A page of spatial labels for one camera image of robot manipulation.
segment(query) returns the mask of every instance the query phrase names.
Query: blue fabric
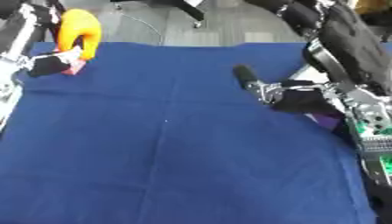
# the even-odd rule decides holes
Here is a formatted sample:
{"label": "blue fabric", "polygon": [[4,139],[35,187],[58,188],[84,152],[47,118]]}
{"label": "blue fabric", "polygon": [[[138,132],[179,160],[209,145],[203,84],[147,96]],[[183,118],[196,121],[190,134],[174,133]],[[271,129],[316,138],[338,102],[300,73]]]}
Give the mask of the blue fabric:
{"label": "blue fabric", "polygon": [[0,223],[375,223],[354,150],[232,75],[281,80],[302,47],[107,43],[78,76],[26,79],[0,143]]}

